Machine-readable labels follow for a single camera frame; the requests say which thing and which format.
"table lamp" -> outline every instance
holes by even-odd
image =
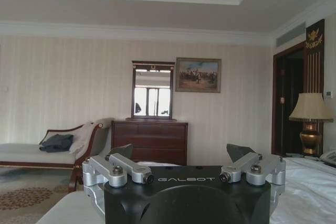
[[[301,93],[298,102],[289,116],[291,121],[305,122],[300,133],[304,155],[317,155],[317,145],[321,143],[322,135],[317,131],[319,122],[332,122],[330,109],[325,105],[321,93]]]

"wooden door frame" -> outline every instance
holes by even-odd
[[[275,129],[276,129],[276,105],[277,105],[277,59],[281,57],[285,57],[294,52],[303,50],[303,86],[307,83],[305,80],[307,76],[307,68],[306,68],[306,41],[296,44],[282,52],[277,53],[273,56],[273,102],[272,102],[272,143],[271,143],[271,151],[275,154]]]

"light switch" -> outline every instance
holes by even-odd
[[[332,91],[327,91],[325,94],[326,94],[325,95],[326,98],[332,98],[333,97]]]

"air vent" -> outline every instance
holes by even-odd
[[[304,34],[305,32],[306,32],[306,23],[302,23],[297,27],[293,28],[291,31],[288,31],[284,35],[277,38],[276,46],[279,47],[285,44],[286,42],[300,36],[301,34]]]

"chaise longue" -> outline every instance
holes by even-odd
[[[48,130],[39,144],[0,144],[0,167],[71,169],[68,191],[76,191],[77,182],[82,182],[81,164],[87,157],[98,155],[103,150],[111,121],[112,118],[95,121],[85,135],[85,145],[76,153],[47,153],[40,151],[39,144],[56,134],[72,134],[75,137],[84,125],[68,130]]]

